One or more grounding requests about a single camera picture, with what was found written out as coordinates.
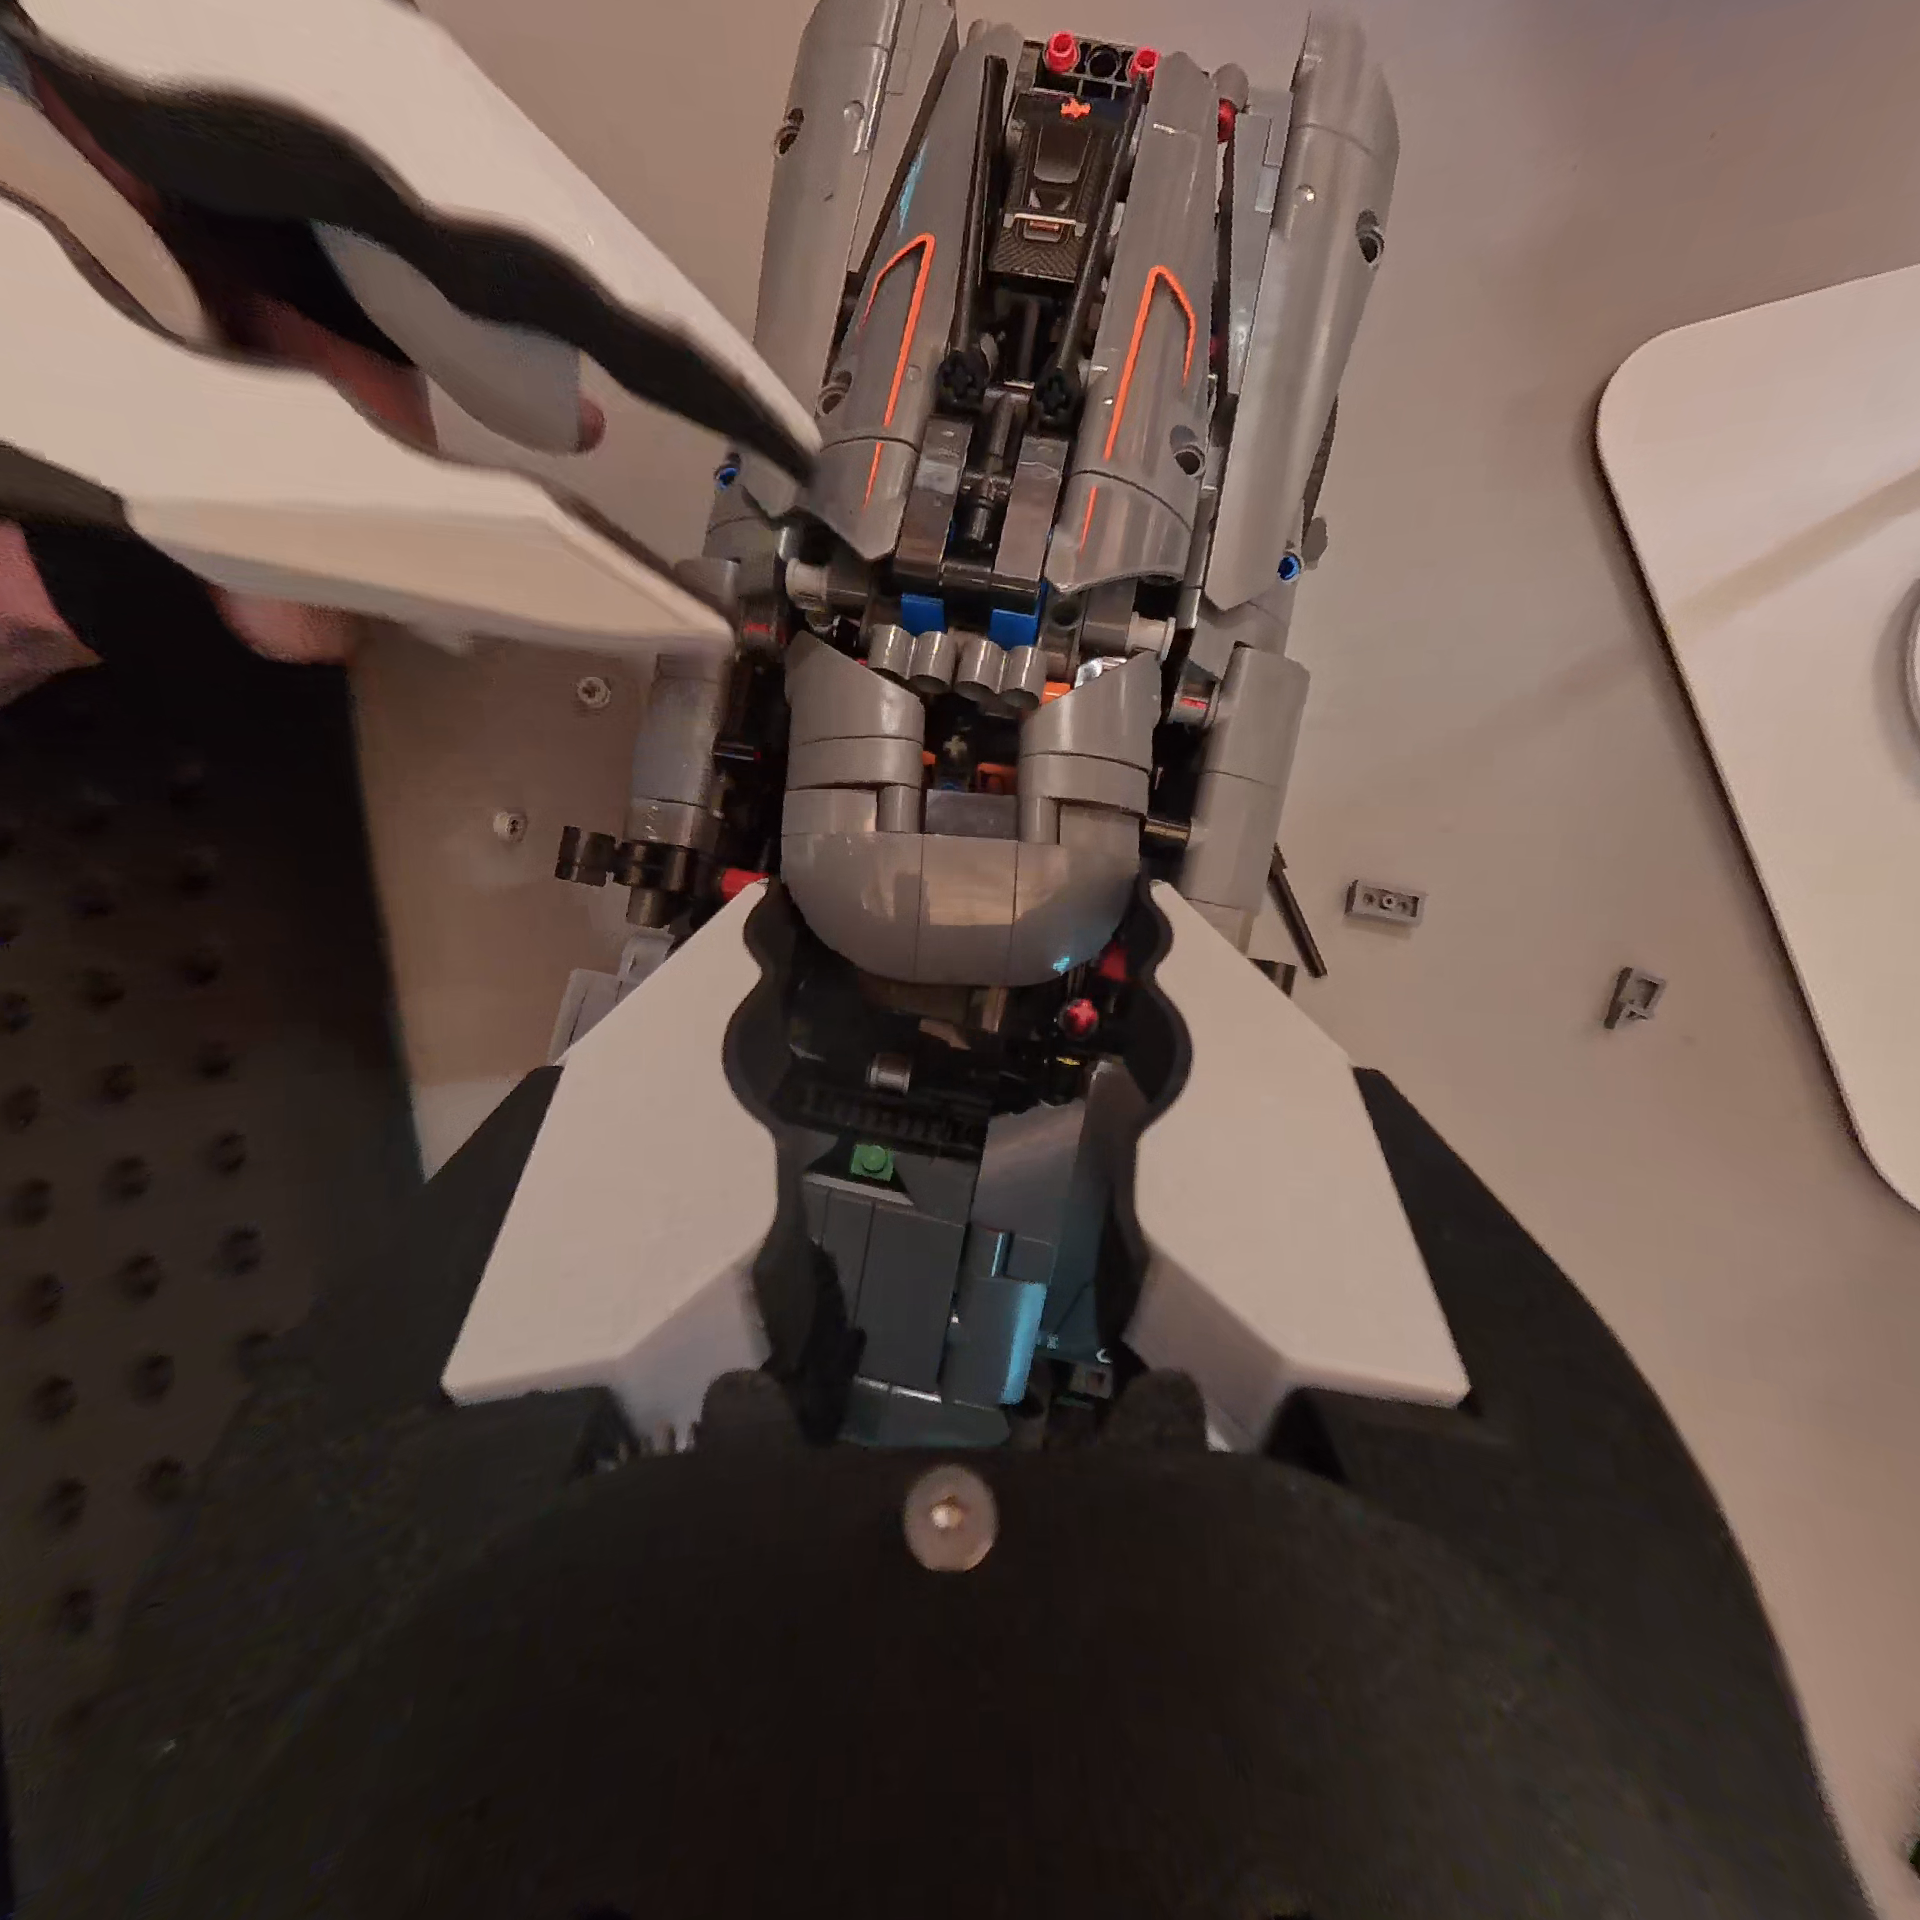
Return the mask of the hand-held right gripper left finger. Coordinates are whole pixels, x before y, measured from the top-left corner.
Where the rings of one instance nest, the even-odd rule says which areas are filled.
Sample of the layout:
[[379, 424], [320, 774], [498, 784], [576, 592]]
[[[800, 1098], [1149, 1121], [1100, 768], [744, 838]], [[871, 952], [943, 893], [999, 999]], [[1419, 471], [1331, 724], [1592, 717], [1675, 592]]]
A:
[[776, 1146], [724, 1071], [767, 891], [744, 889], [564, 1050], [443, 1361], [452, 1399], [604, 1387], [638, 1436], [690, 1443], [707, 1385], [767, 1358], [750, 1266]]

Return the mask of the black perforated chair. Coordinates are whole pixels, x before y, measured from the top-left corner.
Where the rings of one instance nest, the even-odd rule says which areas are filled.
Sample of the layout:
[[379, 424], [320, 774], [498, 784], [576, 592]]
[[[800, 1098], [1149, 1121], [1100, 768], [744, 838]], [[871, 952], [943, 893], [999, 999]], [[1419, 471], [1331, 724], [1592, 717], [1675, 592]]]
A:
[[336, 670], [2, 710], [2, 1907], [86, 1810], [141, 1580], [418, 1183]]

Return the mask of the person's left hand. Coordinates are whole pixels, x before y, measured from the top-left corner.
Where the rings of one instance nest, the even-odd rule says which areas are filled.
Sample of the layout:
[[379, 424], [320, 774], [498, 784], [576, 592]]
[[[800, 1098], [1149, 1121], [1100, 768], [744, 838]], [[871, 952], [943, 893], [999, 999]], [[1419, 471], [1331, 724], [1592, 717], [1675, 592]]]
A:
[[466, 313], [394, 251], [348, 232], [324, 236], [324, 269], [343, 269], [343, 292], [394, 344], [373, 350], [268, 287], [261, 258], [189, 269], [195, 292], [232, 350], [313, 373], [398, 438], [434, 446], [431, 387], [443, 387], [494, 433], [543, 455], [588, 455], [604, 439], [604, 407], [580, 390], [580, 353], [567, 344]]

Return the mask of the white book stand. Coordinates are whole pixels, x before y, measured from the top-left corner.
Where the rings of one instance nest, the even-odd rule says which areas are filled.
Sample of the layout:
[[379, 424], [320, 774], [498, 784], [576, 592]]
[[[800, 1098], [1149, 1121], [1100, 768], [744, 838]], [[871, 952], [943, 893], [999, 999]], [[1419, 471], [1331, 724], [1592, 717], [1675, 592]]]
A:
[[1916, 269], [1661, 332], [1597, 457], [1850, 1133], [1916, 1206]]

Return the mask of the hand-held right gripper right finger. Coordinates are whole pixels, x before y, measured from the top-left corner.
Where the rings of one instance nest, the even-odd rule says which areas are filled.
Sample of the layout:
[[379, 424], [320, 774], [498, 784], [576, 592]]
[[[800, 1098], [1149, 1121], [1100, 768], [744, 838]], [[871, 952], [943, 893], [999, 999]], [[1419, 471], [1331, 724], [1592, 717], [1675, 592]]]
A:
[[1177, 889], [1154, 984], [1190, 1037], [1136, 1148], [1146, 1278], [1126, 1337], [1190, 1373], [1212, 1447], [1259, 1452], [1302, 1387], [1450, 1411], [1468, 1373], [1349, 1054]]

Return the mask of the grey lego car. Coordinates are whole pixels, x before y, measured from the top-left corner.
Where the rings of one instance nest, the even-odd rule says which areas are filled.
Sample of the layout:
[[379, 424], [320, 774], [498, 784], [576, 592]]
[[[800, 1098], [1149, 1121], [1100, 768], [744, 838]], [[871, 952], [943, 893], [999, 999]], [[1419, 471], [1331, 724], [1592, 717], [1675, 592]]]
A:
[[736, 658], [660, 664], [627, 816], [559, 879], [627, 889], [600, 1005], [767, 886], [775, 1366], [845, 1443], [1079, 1436], [1138, 1369], [1149, 881], [1240, 950], [1286, 893], [1286, 627], [1399, 150], [1338, 16], [1286, 85], [953, 3], [806, 18], [753, 344], [821, 459], [717, 466]]

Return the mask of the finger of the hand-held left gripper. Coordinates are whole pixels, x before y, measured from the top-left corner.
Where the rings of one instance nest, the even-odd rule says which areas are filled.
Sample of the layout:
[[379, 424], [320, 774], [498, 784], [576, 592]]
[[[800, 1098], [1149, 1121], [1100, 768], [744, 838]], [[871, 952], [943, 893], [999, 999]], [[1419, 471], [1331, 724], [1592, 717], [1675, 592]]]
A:
[[14, 3], [78, 125], [223, 214], [356, 232], [455, 307], [806, 481], [784, 377], [423, 13], [403, 3]]
[[731, 621], [534, 474], [423, 451], [324, 374], [223, 350], [158, 229], [2, 92], [2, 517], [408, 627], [724, 653]]

